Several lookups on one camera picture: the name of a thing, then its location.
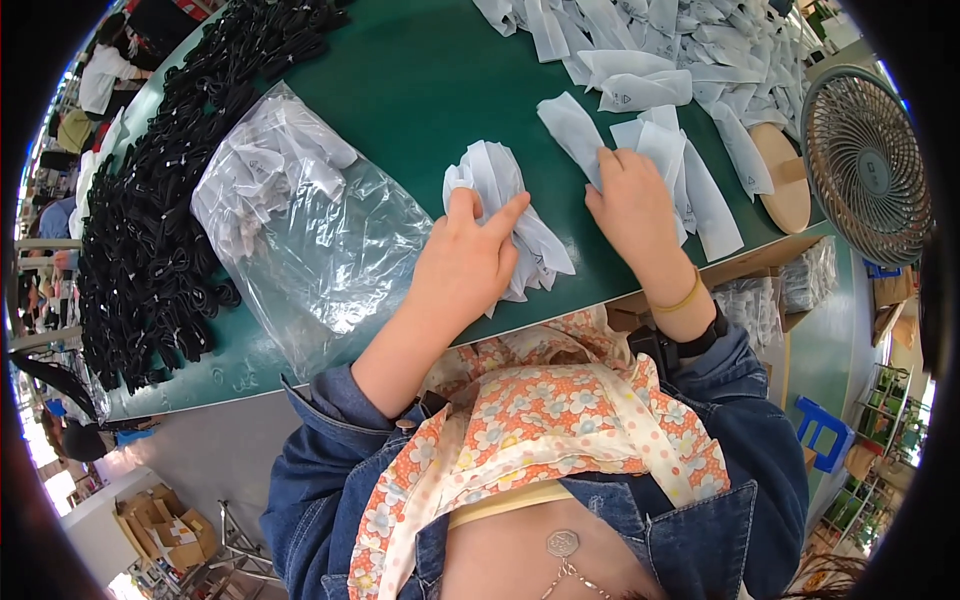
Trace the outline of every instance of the round wooden disc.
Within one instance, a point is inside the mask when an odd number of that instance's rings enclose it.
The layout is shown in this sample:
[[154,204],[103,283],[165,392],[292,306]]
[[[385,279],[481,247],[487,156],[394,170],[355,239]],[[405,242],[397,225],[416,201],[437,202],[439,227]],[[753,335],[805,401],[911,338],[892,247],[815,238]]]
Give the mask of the round wooden disc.
[[761,123],[751,129],[750,137],[774,182],[772,195],[760,194],[764,208],[784,232],[800,233],[810,222],[810,186],[805,172],[801,176],[796,168],[784,168],[784,163],[798,157],[797,152],[786,135],[770,123]]

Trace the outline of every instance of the black wristwatch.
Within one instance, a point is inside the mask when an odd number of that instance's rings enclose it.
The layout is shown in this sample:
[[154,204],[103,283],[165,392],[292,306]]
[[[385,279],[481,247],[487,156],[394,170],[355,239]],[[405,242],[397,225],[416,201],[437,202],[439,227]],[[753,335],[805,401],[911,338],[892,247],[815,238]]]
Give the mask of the black wristwatch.
[[720,305],[717,304],[716,300],[713,301],[713,306],[717,309],[717,316],[713,319],[712,323],[707,325],[707,331],[704,331],[702,336],[696,340],[690,340],[682,344],[674,342],[677,344],[677,356],[679,358],[700,356],[709,350],[718,338],[727,335],[727,318],[723,316],[723,311],[720,310]]
[[669,381],[670,373],[680,368],[681,358],[700,356],[709,350],[717,339],[727,335],[727,318],[723,316],[723,311],[720,310],[716,300],[713,301],[713,306],[716,307],[717,316],[707,326],[704,334],[696,340],[678,344],[645,325],[627,336],[630,352],[634,356],[641,352],[650,356],[657,365],[657,374],[660,379]]

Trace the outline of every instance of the orange floral fabric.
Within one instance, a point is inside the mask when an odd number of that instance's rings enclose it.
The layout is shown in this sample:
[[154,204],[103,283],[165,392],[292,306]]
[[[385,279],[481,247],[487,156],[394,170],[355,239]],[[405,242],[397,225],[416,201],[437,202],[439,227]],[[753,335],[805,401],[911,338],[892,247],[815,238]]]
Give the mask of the orange floral fabric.
[[719,443],[660,391],[603,306],[448,350],[424,382],[450,400],[381,474],[353,549],[351,598],[395,598],[438,516],[573,473],[651,474],[675,506],[730,487]]

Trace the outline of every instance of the electric fan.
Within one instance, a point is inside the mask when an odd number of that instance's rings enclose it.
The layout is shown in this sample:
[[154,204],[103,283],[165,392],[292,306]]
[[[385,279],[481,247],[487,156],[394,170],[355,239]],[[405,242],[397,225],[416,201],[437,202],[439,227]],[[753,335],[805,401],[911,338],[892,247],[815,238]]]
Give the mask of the electric fan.
[[807,91],[802,127],[807,179],[840,235],[877,265],[916,261],[933,214],[900,98],[869,71],[835,66]]

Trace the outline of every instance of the woman in white shirt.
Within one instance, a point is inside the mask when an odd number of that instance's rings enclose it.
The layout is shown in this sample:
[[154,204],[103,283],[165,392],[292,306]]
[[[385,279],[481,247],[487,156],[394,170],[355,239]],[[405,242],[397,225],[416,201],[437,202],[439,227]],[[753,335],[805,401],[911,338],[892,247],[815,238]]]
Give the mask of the woman in white shirt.
[[97,32],[93,54],[80,78],[80,106],[94,121],[111,120],[121,107],[132,102],[140,84],[153,71],[138,69],[124,59],[114,46],[117,38],[126,38],[127,19],[122,13],[107,17]]

